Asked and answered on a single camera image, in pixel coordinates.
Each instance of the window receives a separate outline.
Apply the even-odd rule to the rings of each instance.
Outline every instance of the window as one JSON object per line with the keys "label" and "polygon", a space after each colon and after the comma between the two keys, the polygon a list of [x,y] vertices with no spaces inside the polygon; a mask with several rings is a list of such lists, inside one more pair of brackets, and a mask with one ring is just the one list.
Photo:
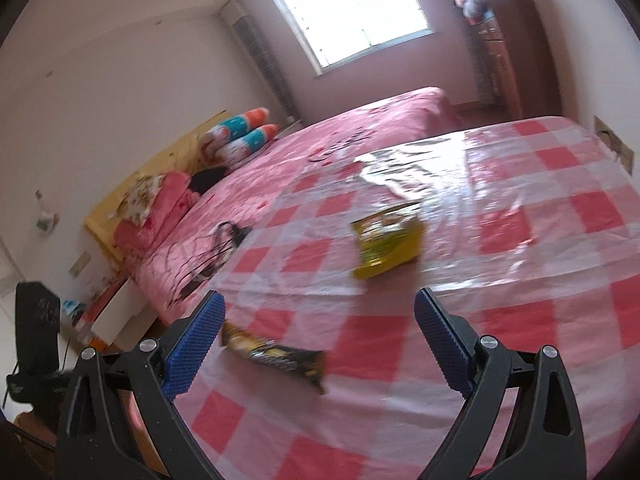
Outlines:
{"label": "window", "polygon": [[417,0],[276,0],[318,72],[429,33]]}

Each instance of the red and white checkered tablecloth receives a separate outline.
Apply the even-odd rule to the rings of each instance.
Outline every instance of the red and white checkered tablecloth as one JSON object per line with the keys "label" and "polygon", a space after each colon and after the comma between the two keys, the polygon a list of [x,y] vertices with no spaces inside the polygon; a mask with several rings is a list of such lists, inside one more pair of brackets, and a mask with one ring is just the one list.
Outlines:
{"label": "red and white checkered tablecloth", "polygon": [[[350,222],[405,198],[419,261],[355,280]],[[315,168],[280,196],[211,288],[255,334],[327,351],[327,394],[215,345],[176,405],[225,478],[415,479],[463,402],[413,319],[422,286],[509,348],[559,349],[593,477],[640,411],[640,197],[594,135],[543,118]]]}

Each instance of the wall switch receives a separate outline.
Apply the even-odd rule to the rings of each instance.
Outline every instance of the wall switch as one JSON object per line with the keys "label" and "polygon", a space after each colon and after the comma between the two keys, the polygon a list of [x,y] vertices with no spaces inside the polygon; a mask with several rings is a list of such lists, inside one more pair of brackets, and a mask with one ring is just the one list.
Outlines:
{"label": "wall switch", "polygon": [[631,175],[634,170],[635,153],[628,147],[615,132],[609,128],[598,116],[595,117],[595,131],[600,140],[618,156],[618,160],[625,171]]}
{"label": "wall switch", "polygon": [[74,278],[80,276],[80,273],[84,270],[84,268],[91,261],[91,255],[85,251],[80,254],[80,257],[76,260],[73,266],[69,269],[69,274],[71,274]]}

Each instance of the screw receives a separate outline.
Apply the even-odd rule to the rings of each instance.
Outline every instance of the screw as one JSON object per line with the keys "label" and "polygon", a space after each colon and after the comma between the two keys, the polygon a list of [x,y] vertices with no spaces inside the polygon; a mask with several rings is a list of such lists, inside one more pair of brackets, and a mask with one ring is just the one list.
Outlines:
{"label": "screw", "polygon": [[138,346],[143,352],[151,352],[156,349],[158,343],[156,343],[155,339],[144,339],[140,342]]}
{"label": "screw", "polygon": [[480,338],[480,344],[485,348],[496,348],[498,346],[498,340],[490,335],[484,335]]}
{"label": "screw", "polygon": [[94,356],[95,356],[95,349],[91,348],[90,346],[82,350],[82,353],[80,354],[80,357],[85,361],[92,359]]}
{"label": "screw", "polygon": [[556,350],[553,346],[551,345],[546,345],[543,349],[542,349],[542,353],[544,355],[546,355],[547,357],[558,357],[558,350]]}

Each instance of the blue textured pad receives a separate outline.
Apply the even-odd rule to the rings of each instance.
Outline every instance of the blue textured pad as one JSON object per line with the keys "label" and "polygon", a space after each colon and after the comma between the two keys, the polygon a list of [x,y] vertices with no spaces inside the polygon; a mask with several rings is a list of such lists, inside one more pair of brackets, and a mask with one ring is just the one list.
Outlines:
{"label": "blue textured pad", "polygon": [[471,356],[449,321],[422,290],[415,295],[414,315],[447,384],[467,399],[474,390],[474,382],[470,377]]}
{"label": "blue textured pad", "polygon": [[162,391],[169,402],[189,390],[225,322],[225,299],[215,293],[193,319],[164,363]]}

